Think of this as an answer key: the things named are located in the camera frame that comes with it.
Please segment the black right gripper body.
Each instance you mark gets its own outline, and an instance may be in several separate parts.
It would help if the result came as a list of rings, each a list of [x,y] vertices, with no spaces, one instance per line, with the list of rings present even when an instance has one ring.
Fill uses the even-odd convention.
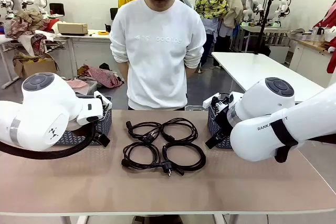
[[[215,111],[215,122],[219,126],[219,130],[215,135],[215,140],[217,142],[222,142],[230,136],[233,127],[227,119],[227,112],[229,110],[228,104],[216,103],[215,108],[217,109]]]

